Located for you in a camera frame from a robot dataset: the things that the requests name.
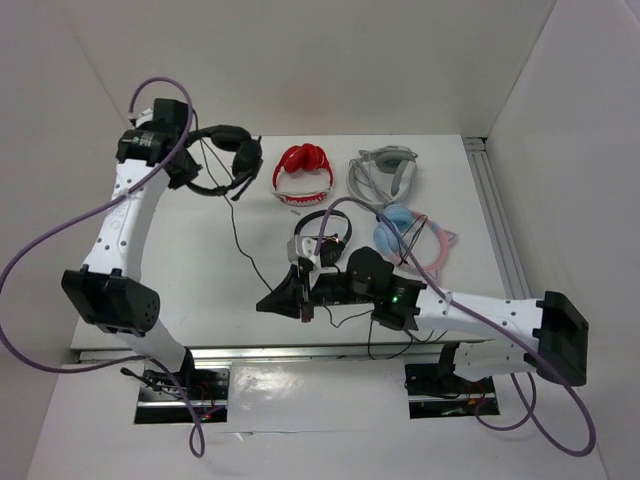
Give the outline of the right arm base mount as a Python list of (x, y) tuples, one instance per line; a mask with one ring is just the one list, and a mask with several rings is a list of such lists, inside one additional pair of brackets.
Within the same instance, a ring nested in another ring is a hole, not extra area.
[(484, 416), (500, 413), (491, 377), (467, 381), (440, 375), (435, 364), (406, 364), (404, 386), (411, 419), (474, 416), (476, 408)]

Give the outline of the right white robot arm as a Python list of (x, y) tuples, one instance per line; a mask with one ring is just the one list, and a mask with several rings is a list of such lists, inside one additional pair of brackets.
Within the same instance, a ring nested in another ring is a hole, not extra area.
[(256, 309), (309, 322), (318, 307), (356, 304), (372, 305), (372, 319), (393, 331), (480, 337), (478, 343), (457, 340), (443, 349), (436, 379), (448, 392), (519, 372), (572, 387), (587, 382), (589, 324), (564, 294), (510, 300), (440, 290), (395, 274), (370, 247), (354, 251), (341, 273), (318, 274), (310, 260), (299, 259)]

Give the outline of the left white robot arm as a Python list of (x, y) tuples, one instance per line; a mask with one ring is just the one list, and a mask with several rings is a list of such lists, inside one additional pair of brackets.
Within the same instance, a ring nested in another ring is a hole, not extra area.
[(163, 325), (159, 294), (141, 283), (147, 235), (158, 202), (173, 186), (165, 166), (143, 185), (189, 129), (188, 105), (157, 99), (149, 113), (126, 131), (116, 150), (112, 198), (94, 246), (78, 270), (64, 272), (61, 286), (85, 323), (124, 342), (133, 352), (152, 357), (167, 369), (163, 389), (176, 399), (196, 390), (187, 348)]

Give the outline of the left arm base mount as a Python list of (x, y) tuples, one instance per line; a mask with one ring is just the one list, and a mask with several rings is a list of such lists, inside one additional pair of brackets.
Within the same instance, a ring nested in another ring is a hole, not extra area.
[[(140, 383), (135, 424), (192, 422), (179, 389), (164, 373), (145, 370), (143, 374), (136, 374), (126, 367), (122, 367), (120, 373)], [(191, 385), (182, 389), (203, 423), (226, 423), (229, 385), (228, 368), (199, 369)]]

